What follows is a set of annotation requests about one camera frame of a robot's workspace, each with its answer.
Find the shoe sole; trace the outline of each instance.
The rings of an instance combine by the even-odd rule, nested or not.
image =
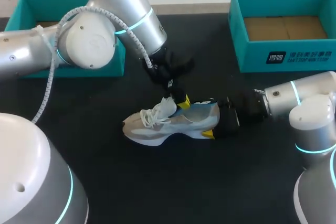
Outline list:
[[[181,133],[181,134],[187,135],[187,136],[189,136],[191,138],[195,138],[195,139],[212,139],[211,137],[203,136],[202,132],[204,132],[204,131],[175,132],[175,133],[168,134],[168,135],[165,135],[163,137],[159,137],[159,138],[152,139],[152,140],[142,140],[142,139],[137,139],[137,138],[133,138],[133,137],[129,137],[129,136],[126,136],[126,137],[129,138],[130,140],[138,143],[138,144],[142,144],[142,145],[146,145],[146,146],[159,146],[159,145],[163,144],[163,142],[168,137],[170,137],[171,135],[176,134],[176,133]]]

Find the shoelace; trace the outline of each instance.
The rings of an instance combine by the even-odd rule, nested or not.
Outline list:
[[[163,123],[169,123],[166,122],[168,118],[158,119],[158,115],[161,112],[161,104],[157,104],[154,106],[153,109],[149,110],[141,110],[140,111],[140,117],[143,125],[146,128],[152,128],[156,124],[163,124]]]

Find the coiled cable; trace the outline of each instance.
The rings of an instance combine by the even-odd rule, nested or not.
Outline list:
[[[135,36],[134,32],[115,14],[109,12],[108,10],[97,8],[97,7],[88,7],[88,6],[81,6],[77,7],[75,9],[70,10],[64,17],[60,20],[60,22],[57,25],[56,33],[55,33],[55,41],[54,41],[54,47],[51,52],[51,65],[50,65],[50,71],[48,75],[48,81],[47,81],[47,87],[46,91],[42,100],[42,103],[40,105],[40,108],[38,109],[36,115],[34,116],[33,122],[34,124],[39,120],[42,113],[44,112],[46,105],[48,103],[50,92],[51,92],[51,86],[52,81],[54,79],[55,69],[56,69],[56,60],[57,60],[57,49],[58,49],[58,39],[60,36],[61,29],[63,25],[73,16],[84,13],[84,12],[93,12],[105,15],[110,20],[115,21],[122,29],[126,31],[126,33],[130,36],[130,38],[134,41],[135,46],[139,49],[140,53],[142,54],[143,58],[145,59],[146,65],[149,69],[153,68],[152,62],[144,48],[144,46],[141,44],[139,39]]]

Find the sneaker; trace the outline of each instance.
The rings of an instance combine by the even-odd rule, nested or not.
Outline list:
[[[151,110],[141,110],[123,121],[126,137],[139,144],[161,145],[169,136],[182,133],[192,138],[211,138],[202,134],[219,121],[217,101],[192,103],[187,110],[177,109],[171,97],[162,98]]]

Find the cardboard box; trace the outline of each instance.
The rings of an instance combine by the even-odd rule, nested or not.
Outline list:
[[[79,6],[86,5],[88,0],[19,0],[8,21],[6,31],[34,28],[37,24],[47,26],[60,21],[63,16]],[[125,48],[118,40],[116,51],[109,64],[101,69],[80,69],[76,67],[60,67],[55,77],[119,77],[124,73]],[[46,78],[49,70],[27,76],[29,78]]]
[[[336,69],[336,0],[231,0],[241,72]]]

